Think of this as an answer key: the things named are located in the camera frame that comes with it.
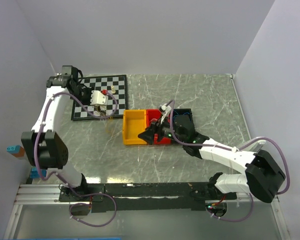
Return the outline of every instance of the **chessboard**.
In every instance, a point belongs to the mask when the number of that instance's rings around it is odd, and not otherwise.
[[[118,107],[115,111],[113,118],[122,118],[124,115],[124,110],[128,109],[128,88],[127,88],[127,75],[116,75],[116,76],[95,76],[95,77],[84,77],[82,83],[88,88],[93,88],[93,90],[108,90],[111,93],[111,86],[114,86],[115,93],[113,96],[118,101]],[[115,109],[115,101],[108,98],[106,106],[101,106],[99,111],[96,110],[94,106],[85,105],[85,107],[90,111],[94,112],[94,115],[100,116],[109,115]],[[92,120],[96,119],[86,111],[76,102],[73,101],[71,120]]]

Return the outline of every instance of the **floor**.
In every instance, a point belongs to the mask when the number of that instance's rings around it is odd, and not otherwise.
[[[199,133],[229,146],[249,139],[228,75],[130,74],[127,79],[129,109],[155,109],[175,99],[176,108],[191,108]],[[233,173],[219,163],[189,156],[179,145],[125,146],[122,119],[109,124],[109,134],[104,121],[71,121],[71,109],[69,101],[58,133],[68,147],[68,161],[88,183],[205,182],[217,172]],[[51,177],[45,183],[59,180]]]

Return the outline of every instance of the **wall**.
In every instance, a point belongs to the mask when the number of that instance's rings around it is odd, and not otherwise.
[[[45,98],[54,71],[15,1],[0,0],[0,239],[3,238],[20,181],[29,164],[6,152],[21,144]]]
[[[299,240],[300,0],[275,1],[235,85],[251,134],[274,139],[285,153],[291,187],[280,201],[292,239]]]
[[[235,73],[274,0],[17,0],[56,69]]]

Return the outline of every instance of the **marble countertop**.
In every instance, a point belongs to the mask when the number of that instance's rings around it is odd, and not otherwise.
[[[155,109],[175,99],[176,108],[191,108],[197,132],[237,146],[249,140],[236,93],[228,75],[130,74],[129,109]],[[88,183],[205,182],[217,172],[232,173],[219,163],[189,156],[180,145],[125,146],[122,119],[71,121],[69,101],[58,134],[74,167]],[[47,184],[59,183],[51,177]]]

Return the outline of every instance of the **white wall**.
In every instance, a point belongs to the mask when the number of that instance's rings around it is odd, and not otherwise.
[[[235,73],[274,0],[17,0],[56,71]]]
[[[274,2],[235,85],[252,135],[274,139],[285,153],[291,187],[280,201],[292,239],[300,240],[300,0]]]
[[[54,72],[17,3],[0,0],[0,239],[29,164],[6,152],[38,118]]]

